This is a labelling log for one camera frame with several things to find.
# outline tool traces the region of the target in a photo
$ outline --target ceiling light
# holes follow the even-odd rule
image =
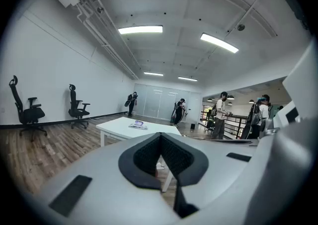
[[[163,76],[163,74],[158,73],[151,73],[151,72],[144,72],[146,75],[156,75],[156,76]]]
[[[118,29],[120,34],[128,33],[143,33],[143,32],[162,32],[162,25],[146,25],[146,26],[134,26]]]
[[[213,43],[213,44],[215,44],[217,46],[220,46],[222,48],[225,48],[225,49],[227,49],[227,50],[229,50],[229,51],[231,51],[233,53],[236,53],[238,51],[238,49],[233,47],[232,45],[230,45],[230,44],[228,44],[228,43],[226,43],[226,42],[224,42],[222,40],[219,40],[217,38],[214,38],[214,37],[212,37],[210,35],[207,35],[205,33],[202,34],[201,40],[205,40],[207,42]]]
[[[190,80],[190,81],[198,81],[197,79],[193,79],[193,78],[186,78],[186,77],[178,77],[178,79],[184,79],[184,80]]]

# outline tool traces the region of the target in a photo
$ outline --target black railing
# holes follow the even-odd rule
[[[201,124],[207,125],[207,113],[201,111]],[[247,116],[231,115],[225,119],[225,132],[231,135],[231,138],[238,139],[242,136],[243,129],[246,125]]]

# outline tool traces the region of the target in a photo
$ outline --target black office chair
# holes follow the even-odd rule
[[[85,108],[87,105],[90,105],[89,103],[82,103],[84,105],[84,108],[78,108],[79,103],[82,102],[82,100],[76,100],[76,92],[75,92],[75,85],[70,84],[70,90],[71,90],[71,108],[69,109],[69,114],[72,117],[77,117],[77,119],[72,122],[72,129],[74,129],[74,125],[79,123],[84,126],[86,129],[86,126],[83,123],[87,123],[88,121],[84,121],[82,118],[83,116],[89,115],[89,112],[85,111]]]
[[[43,129],[40,129],[41,126],[37,126],[35,123],[38,123],[38,119],[45,116],[41,107],[41,104],[32,105],[33,101],[36,100],[36,97],[28,98],[30,101],[30,108],[23,110],[23,105],[16,91],[16,84],[18,84],[18,78],[13,76],[13,79],[10,81],[9,86],[11,88],[13,97],[15,99],[15,105],[18,109],[19,121],[22,123],[26,128],[20,131],[20,136],[22,136],[22,132],[29,131],[29,130],[38,130],[44,132],[44,135],[48,135],[47,132]]]

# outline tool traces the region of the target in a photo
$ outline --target shirt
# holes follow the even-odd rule
[[[261,104],[260,107],[259,107],[259,114],[258,114],[258,117],[259,117],[259,122],[257,125],[261,125],[262,123],[262,118],[268,118],[269,117],[269,114],[268,114],[268,106],[264,105],[264,104]]]
[[[218,109],[221,109],[222,111],[225,111],[225,105],[224,105],[224,101],[222,99],[219,99],[218,102],[217,102],[217,115],[216,115],[216,118],[224,120],[225,119],[225,114],[222,114],[222,113],[218,112]]]

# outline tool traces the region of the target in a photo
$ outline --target pants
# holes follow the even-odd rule
[[[259,137],[259,125],[252,126],[252,133],[248,135],[249,140],[254,140]]]
[[[175,125],[181,120],[181,117],[182,117],[182,113],[176,113],[175,120],[174,120]]]
[[[215,128],[212,132],[213,140],[222,140],[224,135],[225,120],[215,118]]]
[[[132,101],[130,102],[130,104],[129,104],[129,113],[128,113],[128,116],[132,116],[131,113],[133,112],[134,106],[135,106],[135,101],[132,100]]]

